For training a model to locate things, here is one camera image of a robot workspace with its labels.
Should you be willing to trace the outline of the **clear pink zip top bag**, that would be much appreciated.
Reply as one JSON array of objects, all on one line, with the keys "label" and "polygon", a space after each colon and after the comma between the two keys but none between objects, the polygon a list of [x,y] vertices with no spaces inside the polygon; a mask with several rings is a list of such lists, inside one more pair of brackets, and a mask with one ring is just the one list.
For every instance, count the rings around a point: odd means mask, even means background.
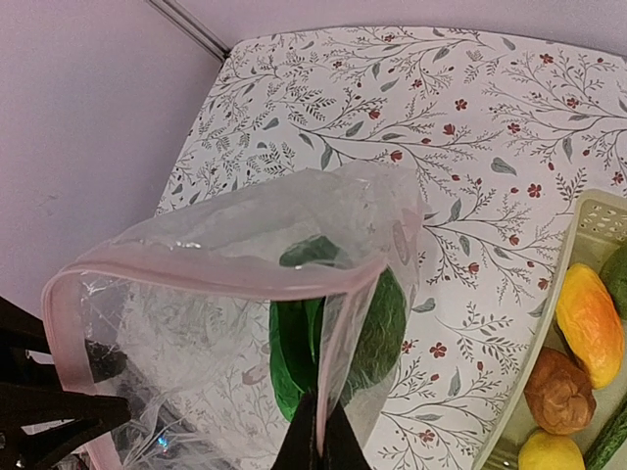
[{"label": "clear pink zip top bag", "polygon": [[[304,169],[139,223],[62,269],[42,314],[63,387],[128,400],[86,450],[98,469],[278,469],[292,422],[269,374],[269,305],[354,294],[391,268],[418,287],[414,173],[353,162]],[[364,448],[399,364],[342,405]],[[316,394],[322,468],[335,406]]]}]

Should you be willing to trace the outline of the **green yellow toy avocado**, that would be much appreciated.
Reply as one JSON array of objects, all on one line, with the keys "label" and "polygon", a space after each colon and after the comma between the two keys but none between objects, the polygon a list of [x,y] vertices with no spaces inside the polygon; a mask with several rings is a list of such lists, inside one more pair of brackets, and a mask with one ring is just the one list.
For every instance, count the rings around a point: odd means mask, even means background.
[{"label": "green yellow toy avocado", "polygon": [[622,245],[604,263],[599,277],[609,292],[619,316],[627,316],[627,246]]}]

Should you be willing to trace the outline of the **green toy cucumber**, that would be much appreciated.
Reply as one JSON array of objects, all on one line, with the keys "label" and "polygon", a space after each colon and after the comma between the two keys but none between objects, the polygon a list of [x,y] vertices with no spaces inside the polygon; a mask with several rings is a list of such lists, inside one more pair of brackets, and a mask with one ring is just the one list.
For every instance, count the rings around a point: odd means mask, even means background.
[{"label": "green toy cucumber", "polygon": [[612,413],[584,454],[588,470],[602,470],[626,441],[626,402]]}]

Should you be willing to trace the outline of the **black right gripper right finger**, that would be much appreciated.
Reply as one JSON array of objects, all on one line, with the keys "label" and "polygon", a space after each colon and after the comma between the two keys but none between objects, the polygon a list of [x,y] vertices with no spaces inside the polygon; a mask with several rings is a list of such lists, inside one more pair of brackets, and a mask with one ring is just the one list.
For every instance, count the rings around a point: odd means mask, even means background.
[{"label": "black right gripper right finger", "polygon": [[341,404],[327,420],[323,444],[324,470],[371,470]]}]

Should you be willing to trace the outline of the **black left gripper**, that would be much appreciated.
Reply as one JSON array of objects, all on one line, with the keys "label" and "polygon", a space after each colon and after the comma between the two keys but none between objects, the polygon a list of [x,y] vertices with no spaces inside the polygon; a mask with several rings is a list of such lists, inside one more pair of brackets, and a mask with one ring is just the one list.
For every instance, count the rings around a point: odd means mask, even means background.
[{"label": "black left gripper", "polygon": [[43,322],[1,300],[1,467],[52,469],[67,455],[128,422],[128,400],[63,390]]}]

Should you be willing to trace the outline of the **green white toy bok choy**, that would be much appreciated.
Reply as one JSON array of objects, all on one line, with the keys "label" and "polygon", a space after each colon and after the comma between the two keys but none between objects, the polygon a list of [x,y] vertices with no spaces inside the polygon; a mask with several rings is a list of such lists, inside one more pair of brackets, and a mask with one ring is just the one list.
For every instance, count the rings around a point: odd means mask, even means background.
[{"label": "green white toy bok choy", "polygon": [[354,294],[269,305],[269,374],[282,416],[293,420],[323,378],[330,405],[379,385],[398,361],[407,299],[391,268]]}]

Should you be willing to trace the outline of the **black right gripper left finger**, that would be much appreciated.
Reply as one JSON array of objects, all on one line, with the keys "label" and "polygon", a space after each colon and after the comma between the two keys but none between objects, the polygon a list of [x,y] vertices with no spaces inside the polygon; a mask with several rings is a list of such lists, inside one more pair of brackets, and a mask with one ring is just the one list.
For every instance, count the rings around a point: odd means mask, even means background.
[{"label": "black right gripper left finger", "polygon": [[315,470],[319,454],[315,440],[315,393],[302,396],[278,453],[278,470]]}]

